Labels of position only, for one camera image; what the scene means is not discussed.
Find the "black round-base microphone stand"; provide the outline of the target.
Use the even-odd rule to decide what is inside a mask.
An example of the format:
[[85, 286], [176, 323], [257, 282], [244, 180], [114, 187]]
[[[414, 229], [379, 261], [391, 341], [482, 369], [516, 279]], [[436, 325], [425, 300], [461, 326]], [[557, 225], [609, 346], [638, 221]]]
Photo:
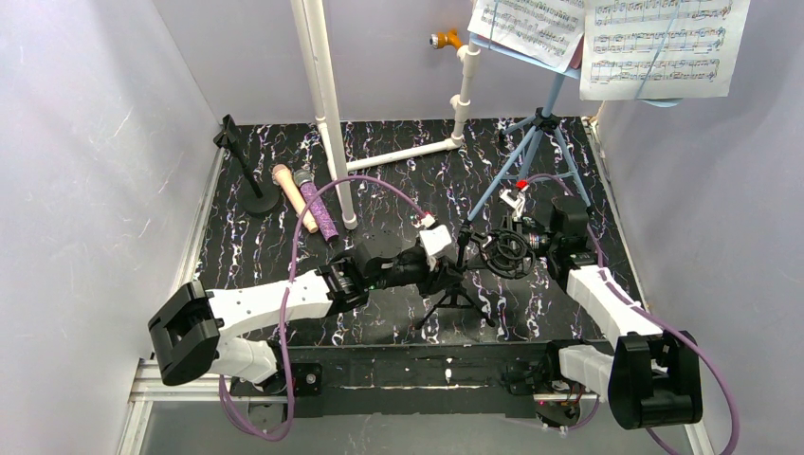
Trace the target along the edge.
[[250, 166], [245, 148], [238, 140], [238, 126], [231, 114], [222, 118], [221, 131], [213, 138], [213, 143], [229, 153], [240, 165], [246, 185], [237, 191], [239, 205], [252, 217], [265, 218], [280, 202], [279, 190], [273, 183], [261, 182], [256, 178], [255, 168]]

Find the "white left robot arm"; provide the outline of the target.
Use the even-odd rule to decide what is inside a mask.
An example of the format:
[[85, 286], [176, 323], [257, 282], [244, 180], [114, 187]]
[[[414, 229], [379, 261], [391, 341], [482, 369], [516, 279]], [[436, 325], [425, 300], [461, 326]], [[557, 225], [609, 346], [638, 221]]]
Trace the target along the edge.
[[246, 340], [246, 333], [283, 320], [347, 313], [374, 289], [426, 284], [450, 245], [439, 229], [421, 231], [395, 256], [362, 244], [292, 282], [230, 290], [187, 282], [148, 323], [161, 380], [179, 386], [216, 373], [262, 384], [280, 370], [283, 355], [264, 341]]

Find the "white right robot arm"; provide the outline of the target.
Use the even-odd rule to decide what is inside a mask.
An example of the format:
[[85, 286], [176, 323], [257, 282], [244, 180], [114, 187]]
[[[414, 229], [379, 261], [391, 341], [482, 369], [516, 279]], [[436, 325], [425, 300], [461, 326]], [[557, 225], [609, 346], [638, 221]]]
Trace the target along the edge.
[[612, 346], [608, 355], [584, 341], [553, 341], [538, 366], [541, 383], [579, 383], [605, 399], [621, 428], [695, 424], [703, 417], [700, 364], [687, 333], [672, 334], [642, 314], [589, 247], [584, 202], [552, 200], [536, 251], [550, 276], [592, 317]]

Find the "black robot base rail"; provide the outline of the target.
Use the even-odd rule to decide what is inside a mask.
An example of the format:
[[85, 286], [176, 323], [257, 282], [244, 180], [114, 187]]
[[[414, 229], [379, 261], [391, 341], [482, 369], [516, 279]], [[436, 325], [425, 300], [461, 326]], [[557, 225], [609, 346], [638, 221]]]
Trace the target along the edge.
[[502, 414], [592, 404], [591, 388], [556, 390], [539, 376], [548, 342], [292, 347], [298, 418]]

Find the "purple glitter microphone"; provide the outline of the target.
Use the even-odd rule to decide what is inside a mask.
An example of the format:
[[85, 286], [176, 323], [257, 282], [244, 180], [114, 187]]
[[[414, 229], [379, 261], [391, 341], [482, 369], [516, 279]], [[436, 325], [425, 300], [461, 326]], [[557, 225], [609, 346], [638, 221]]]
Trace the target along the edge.
[[319, 233], [327, 243], [333, 243], [339, 239], [339, 233], [328, 209], [324, 206], [321, 198], [314, 199], [313, 196], [319, 190], [314, 183], [314, 176], [305, 169], [298, 169], [293, 172], [293, 180], [301, 192], [304, 201], [309, 206], [308, 212], [313, 216]]

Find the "black tripod shock-mount stand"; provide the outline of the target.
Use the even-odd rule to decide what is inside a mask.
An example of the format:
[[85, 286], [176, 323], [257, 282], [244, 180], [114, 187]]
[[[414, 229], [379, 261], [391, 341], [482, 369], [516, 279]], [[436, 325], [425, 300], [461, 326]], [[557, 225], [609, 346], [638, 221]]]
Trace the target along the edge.
[[488, 270], [499, 278], [518, 280], [531, 273], [538, 260], [531, 241], [521, 232], [521, 224], [508, 216], [503, 218], [500, 227], [484, 235], [476, 233], [469, 224], [463, 224], [459, 230], [457, 252], [455, 261], [448, 256], [437, 259], [435, 269], [418, 285], [424, 300], [438, 292], [444, 295], [414, 324], [416, 330], [422, 329], [438, 309], [473, 310], [493, 327], [495, 322], [491, 316], [464, 286], [465, 273]]

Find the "pink toy microphone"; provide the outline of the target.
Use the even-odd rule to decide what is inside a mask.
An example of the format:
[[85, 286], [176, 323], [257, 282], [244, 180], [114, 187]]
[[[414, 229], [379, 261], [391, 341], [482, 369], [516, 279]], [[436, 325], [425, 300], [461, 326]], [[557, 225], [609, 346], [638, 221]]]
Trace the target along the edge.
[[302, 225], [310, 233], [318, 232], [319, 226], [314, 217], [309, 212], [302, 214], [306, 201], [293, 180], [292, 172], [284, 164], [277, 164], [272, 169], [272, 177], [273, 180], [282, 188], [285, 196], [302, 221]]

